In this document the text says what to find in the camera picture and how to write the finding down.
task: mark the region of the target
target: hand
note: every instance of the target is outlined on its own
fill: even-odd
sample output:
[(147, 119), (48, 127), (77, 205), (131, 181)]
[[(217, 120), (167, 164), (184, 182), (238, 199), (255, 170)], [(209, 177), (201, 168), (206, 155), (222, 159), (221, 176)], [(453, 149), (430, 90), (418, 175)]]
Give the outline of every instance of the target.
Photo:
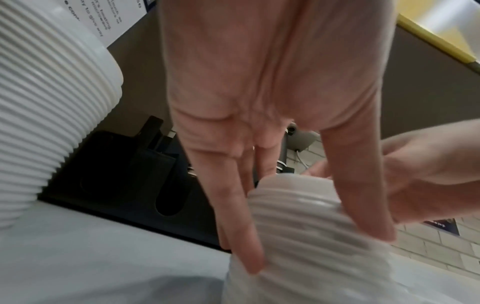
[[(480, 210), (480, 120), (408, 132), (382, 141), (389, 206), (397, 223)], [(327, 162), (305, 174), (330, 175)]]
[(321, 131), (358, 226), (395, 238), (379, 140), (392, 1), (165, 0), (159, 11), (173, 123), (223, 248), (249, 272), (263, 267), (246, 193), (254, 164), (259, 178), (275, 174), (292, 119)]

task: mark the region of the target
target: yellow edge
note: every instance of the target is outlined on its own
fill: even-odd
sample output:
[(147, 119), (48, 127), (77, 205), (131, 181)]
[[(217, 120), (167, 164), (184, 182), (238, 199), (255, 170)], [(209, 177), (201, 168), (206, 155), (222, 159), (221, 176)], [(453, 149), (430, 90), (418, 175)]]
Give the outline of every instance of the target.
[(411, 32), (412, 34), (418, 36), (419, 38), (427, 41), (428, 43), (434, 45), (445, 53), (451, 55), (454, 58), (457, 58), (463, 63), (472, 63), (477, 61), (477, 59), (464, 52), (463, 50), (457, 48), (450, 42), (438, 37), (437, 35), (429, 32), (428, 30), (422, 28), (412, 20), (408, 19), (405, 16), (398, 15), (397, 24), (404, 28), (405, 30)]

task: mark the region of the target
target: skin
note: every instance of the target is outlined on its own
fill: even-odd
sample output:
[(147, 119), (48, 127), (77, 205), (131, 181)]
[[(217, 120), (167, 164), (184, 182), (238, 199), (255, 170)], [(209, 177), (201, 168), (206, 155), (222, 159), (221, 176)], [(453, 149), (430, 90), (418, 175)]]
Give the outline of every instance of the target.
[[(480, 120), (412, 131), (382, 141), (385, 180), (396, 223), (480, 210)], [(331, 175), (319, 162), (304, 174)]]
[(254, 165), (275, 174), (292, 120), (320, 130), (359, 228), (394, 240), (379, 133), (393, 1), (164, 0), (159, 13), (172, 120), (223, 248), (263, 268), (246, 193)]

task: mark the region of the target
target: black machine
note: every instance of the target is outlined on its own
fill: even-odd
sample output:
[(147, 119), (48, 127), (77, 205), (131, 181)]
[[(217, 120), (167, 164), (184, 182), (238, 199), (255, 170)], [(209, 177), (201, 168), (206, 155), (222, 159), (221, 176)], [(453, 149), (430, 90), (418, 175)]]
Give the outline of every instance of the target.
[[(39, 200), (220, 249), (212, 208), (176, 137), (150, 117), (134, 137), (99, 131)], [(286, 166), (287, 134), (277, 172)]]

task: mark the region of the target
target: stack of white cups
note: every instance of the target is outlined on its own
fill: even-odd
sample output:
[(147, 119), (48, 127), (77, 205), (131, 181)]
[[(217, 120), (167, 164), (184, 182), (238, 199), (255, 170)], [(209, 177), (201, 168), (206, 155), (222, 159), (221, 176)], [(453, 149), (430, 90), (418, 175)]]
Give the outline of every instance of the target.
[(248, 195), (266, 268), (249, 275), (232, 255), (223, 304), (414, 304), (391, 279), (389, 245), (360, 233), (331, 180), (279, 174)]
[(0, 0), (0, 234), (122, 95), (106, 48), (53, 0)]

